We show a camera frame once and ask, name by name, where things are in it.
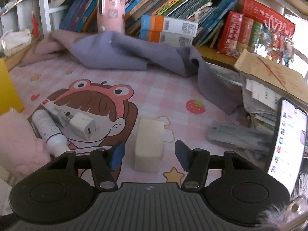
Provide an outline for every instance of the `strawberry print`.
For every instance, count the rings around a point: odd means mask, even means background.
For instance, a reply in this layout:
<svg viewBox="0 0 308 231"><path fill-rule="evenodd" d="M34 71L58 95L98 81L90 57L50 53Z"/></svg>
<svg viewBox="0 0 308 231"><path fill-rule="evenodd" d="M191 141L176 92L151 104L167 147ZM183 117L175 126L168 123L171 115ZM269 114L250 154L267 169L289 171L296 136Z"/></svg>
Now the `strawberry print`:
<svg viewBox="0 0 308 231"><path fill-rule="evenodd" d="M203 114L205 112L205 107L199 100L189 100L186 103L186 108L189 112L193 114Z"/></svg>

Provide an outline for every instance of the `smartphone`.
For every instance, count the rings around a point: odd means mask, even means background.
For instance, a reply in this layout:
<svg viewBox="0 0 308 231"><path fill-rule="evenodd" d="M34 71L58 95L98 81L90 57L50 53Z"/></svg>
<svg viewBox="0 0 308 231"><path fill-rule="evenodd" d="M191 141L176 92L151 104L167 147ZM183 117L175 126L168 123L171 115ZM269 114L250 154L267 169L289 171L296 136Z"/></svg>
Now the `smartphone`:
<svg viewBox="0 0 308 231"><path fill-rule="evenodd" d="M267 173L293 192L301 168L306 143L307 113L285 98L278 108L274 141Z"/></svg>

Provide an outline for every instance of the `gray blanket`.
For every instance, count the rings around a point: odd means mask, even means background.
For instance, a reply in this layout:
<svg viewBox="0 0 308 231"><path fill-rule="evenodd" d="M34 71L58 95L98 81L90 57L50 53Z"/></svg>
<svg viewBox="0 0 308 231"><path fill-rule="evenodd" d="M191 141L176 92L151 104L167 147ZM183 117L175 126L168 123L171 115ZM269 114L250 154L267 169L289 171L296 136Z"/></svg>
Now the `gray blanket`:
<svg viewBox="0 0 308 231"><path fill-rule="evenodd" d="M89 68L146 70L149 63L155 63L182 77L197 74L201 94L227 114L243 103L194 47L175 48L116 32L88 35L55 30L27 53L20 66L54 58L67 51Z"/></svg>

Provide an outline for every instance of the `red bottle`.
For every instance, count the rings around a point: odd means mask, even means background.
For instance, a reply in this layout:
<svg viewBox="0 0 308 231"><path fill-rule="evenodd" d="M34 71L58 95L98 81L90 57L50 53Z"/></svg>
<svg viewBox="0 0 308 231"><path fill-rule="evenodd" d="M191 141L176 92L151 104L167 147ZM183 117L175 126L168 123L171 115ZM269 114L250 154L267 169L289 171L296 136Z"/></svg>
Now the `red bottle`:
<svg viewBox="0 0 308 231"><path fill-rule="evenodd" d="M35 18L34 10L32 10L31 13L32 13L33 35L34 35L34 37L39 37L38 22Z"/></svg>

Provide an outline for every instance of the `book box with barcode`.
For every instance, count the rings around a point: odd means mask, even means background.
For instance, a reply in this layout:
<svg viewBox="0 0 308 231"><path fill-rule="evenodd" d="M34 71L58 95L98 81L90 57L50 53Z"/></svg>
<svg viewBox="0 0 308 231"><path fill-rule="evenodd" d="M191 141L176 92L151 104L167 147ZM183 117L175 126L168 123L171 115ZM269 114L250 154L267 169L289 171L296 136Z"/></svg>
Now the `book box with barcode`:
<svg viewBox="0 0 308 231"><path fill-rule="evenodd" d="M143 15L141 17L141 30L168 32L195 37L198 23L165 16Z"/></svg>
<svg viewBox="0 0 308 231"><path fill-rule="evenodd" d="M140 30L139 38L144 41L167 43L173 47L191 46L193 43L193 36L144 29Z"/></svg>

